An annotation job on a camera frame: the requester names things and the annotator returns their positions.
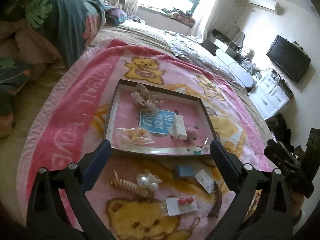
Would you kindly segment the yellow hair ties bag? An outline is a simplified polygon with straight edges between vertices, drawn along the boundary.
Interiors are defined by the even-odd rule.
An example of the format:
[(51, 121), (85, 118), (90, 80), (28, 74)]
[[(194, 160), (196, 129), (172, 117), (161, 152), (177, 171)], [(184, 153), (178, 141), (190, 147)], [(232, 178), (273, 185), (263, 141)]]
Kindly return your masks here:
[(116, 134), (118, 144), (123, 147), (143, 146), (155, 142), (152, 135), (144, 128), (118, 128)]

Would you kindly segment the white pearl hair clip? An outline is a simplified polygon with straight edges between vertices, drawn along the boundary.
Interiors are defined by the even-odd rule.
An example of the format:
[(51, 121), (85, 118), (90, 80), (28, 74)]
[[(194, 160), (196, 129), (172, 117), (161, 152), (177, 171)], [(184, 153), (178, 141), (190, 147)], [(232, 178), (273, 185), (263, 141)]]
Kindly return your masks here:
[(159, 189), (159, 184), (162, 182), (161, 179), (150, 171), (145, 170), (145, 173), (136, 176), (136, 183), (142, 189), (147, 189), (149, 191), (157, 191)]

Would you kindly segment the white cylinder bolster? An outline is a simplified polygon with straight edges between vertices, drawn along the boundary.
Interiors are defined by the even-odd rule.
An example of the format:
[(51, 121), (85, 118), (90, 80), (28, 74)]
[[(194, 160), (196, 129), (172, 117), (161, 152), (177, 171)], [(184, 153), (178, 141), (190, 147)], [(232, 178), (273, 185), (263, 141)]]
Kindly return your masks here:
[(217, 49), (215, 55), (226, 65), (235, 80), (244, 88), (252, 88), (254, 82), (250, 74), (223, 50)]

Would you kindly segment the red earrings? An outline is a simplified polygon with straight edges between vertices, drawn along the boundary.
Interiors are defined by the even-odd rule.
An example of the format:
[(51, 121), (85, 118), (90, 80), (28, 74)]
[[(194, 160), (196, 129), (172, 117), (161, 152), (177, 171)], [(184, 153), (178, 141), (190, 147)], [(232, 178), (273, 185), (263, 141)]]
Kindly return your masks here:
[(194, 196), (170, 197), (159, 204), (163, 217), (180, 216), (198, 210), (196, 198)]

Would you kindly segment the shallow cardboard tray box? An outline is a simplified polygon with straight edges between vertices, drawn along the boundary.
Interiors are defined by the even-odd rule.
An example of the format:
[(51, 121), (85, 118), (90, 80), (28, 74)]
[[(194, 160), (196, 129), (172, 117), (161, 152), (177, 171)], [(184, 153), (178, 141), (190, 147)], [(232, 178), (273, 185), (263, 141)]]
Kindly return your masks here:
[[(117, 154), (135, 154), (148, 157), (206, 157), (210, 155), (210, 143), (216, 139), (216, 134), (201, 99), (146, 85), (151, 95), (156, 95), (164, 102), (156, 116), (141, 113), (135, 106), (131, 94), (136, 91), (137, 83), (120, 80), (116, 85), (108, 111), (104, 137), (109, 140)], [(183, 117), (186, 128), (196, 134), (196, 139), (175, 139), (169, 134), (174, 126), (174, 116)], [(147, 130), (153, 142), (150, 144), (123, 144), (120, 141), (122, 128), (143, 128)]]

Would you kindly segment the purple blue pillow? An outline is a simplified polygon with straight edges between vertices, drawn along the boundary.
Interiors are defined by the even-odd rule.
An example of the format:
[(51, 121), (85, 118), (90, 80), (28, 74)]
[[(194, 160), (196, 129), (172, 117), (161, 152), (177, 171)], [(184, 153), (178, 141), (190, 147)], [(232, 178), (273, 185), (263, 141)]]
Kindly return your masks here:
[(120, 25), (127, 20), (126, 12), (117, 7), (106, 6), (104, 11), (107, 23)]

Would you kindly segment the white drawer cabinet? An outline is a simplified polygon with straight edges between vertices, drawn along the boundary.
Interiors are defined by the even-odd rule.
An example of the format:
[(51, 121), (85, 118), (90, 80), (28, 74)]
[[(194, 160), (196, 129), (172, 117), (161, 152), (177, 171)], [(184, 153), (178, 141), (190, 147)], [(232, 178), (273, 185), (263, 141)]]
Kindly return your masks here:
[(287, 109), (293, 99), (293, 92), (283, 79), (276, 81), (266, 74), (255, 84), (248, 96), (266, 120)]

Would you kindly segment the brown banana hair clip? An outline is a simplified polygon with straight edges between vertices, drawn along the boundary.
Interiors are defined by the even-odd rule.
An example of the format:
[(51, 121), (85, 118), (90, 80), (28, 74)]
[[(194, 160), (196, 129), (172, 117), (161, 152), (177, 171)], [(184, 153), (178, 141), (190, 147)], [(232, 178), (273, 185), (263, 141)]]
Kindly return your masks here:
[(222, 193), (216, 181), (214, 181), (214, 193), (216, 195), (216, 202), (211, 211), (208, 213), (208, 217), (214, 216), (215, 218), (218, 218), (222, 205)]

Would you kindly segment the small blue box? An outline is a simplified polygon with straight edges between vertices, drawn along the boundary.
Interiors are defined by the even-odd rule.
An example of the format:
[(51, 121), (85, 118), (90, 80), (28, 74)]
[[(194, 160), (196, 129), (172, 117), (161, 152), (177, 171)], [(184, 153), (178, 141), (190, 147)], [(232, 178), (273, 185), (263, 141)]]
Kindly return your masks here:
[(176, 165), (173, 171), (177, 178), (194, 178), (200, 172), (190, 165)]

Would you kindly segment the black flat television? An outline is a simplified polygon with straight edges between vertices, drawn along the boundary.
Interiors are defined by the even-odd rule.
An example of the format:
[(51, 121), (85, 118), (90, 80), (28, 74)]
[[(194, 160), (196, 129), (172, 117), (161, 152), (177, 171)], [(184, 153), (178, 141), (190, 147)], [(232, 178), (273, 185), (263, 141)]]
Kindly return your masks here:
[(272, 42), (266, 55), (295, 83), (299, 83), (311, 63), (304, 51), (279, 35)]

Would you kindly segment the dark floral quilt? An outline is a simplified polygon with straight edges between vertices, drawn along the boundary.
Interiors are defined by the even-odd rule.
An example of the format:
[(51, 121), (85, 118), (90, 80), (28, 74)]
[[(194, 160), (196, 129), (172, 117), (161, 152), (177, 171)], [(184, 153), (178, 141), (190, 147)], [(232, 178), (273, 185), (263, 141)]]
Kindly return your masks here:
[(103, 0), (9, 0), (1, 4), (1, 137), (15, 126), (14, 97), (47, 65), (70, 68), (105, 24)]

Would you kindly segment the cream spiral hair clip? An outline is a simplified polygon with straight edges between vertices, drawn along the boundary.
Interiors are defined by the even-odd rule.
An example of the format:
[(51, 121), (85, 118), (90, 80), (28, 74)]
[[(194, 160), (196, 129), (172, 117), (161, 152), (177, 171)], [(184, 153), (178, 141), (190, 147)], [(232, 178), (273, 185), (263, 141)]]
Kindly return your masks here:
[(129, 180), (121, 179), (116, 171), (114, 171), (114, 180), (111, 182), (111, 184), (120, 189), (130, 191), (131, 193), (134, 193), (143, 198), (146, 198), (148, 196), (147, 189), (141, 188), (136, 183), (133, 183)]

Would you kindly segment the pink teddy bear blanket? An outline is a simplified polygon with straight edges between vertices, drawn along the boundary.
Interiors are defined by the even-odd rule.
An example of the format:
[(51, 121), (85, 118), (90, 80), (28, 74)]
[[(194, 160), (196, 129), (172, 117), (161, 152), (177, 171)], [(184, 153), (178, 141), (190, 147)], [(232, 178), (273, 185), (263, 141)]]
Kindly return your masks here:
[[(212, 72), (147, 47), (108, 38), (86, 52), (49, 94), (35, 118), (20, 157), (17, 197), (22, 213), (36, 172), (42, 166), (59, 170), (79, 161), (98, 146), (116, 85), (140, 81), (202, 100), (211, 123), (226, 149), (263, 171), (271, 162), (263, 150), (272, 134), (243, 89), (223, 71)], [(113, 155), (89, 200), (117, 239), (204, 239), (218, 219), (208, 217), (216, 202), (196, 182), (175, 179), (177, 159), (149, 159)], [(146, 198), (111, 184), (114, 171), (136, 183), (150, 171), (162, 180)], [(163, 217), (159, 204), (166, 198), (194, 196), (198, 210)]]

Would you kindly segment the polka dot bow hair clip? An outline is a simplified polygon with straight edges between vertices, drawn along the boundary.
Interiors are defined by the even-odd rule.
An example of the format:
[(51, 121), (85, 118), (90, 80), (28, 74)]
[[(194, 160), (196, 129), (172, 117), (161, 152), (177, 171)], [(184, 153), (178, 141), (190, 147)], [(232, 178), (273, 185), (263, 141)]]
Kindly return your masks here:
[(160, 112), (160, 105), (164, 102), (157, 95), (151, 95), (148, 89), (141, 83), (136, 85), (136, 90), (131, 93), (133, 103), (140, 113), (156, 116)]

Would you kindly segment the white air conditioner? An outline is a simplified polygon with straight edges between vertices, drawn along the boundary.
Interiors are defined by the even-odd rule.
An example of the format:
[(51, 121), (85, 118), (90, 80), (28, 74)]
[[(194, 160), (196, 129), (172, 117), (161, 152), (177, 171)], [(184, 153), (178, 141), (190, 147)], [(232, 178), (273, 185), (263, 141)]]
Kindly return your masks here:
[(274, 12), (277, 15), (281, 14), (281, 6), (273, 0), (248, 0), (249, 4), (256, 5)]

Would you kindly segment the stud earrings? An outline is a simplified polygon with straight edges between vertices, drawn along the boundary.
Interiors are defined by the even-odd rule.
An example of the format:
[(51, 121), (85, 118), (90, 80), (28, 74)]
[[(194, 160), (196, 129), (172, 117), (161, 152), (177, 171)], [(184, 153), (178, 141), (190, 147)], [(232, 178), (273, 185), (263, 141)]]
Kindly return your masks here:
[(195, 175), (195, 179), (208, 194), (213, 193), (215, 190), (215, 181), (205, 169), (199, 170)]

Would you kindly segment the white claw hair clip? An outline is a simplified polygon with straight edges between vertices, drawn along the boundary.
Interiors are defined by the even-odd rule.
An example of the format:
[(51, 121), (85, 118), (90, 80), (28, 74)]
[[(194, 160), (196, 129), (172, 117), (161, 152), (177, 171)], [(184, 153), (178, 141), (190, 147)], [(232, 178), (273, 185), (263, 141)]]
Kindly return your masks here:
[(187, 132), (184, 125), (183, 116), (175, 114), (173, 116), (172, 127), (169, 128), (169, 135), (174, 139), (187, 140)]

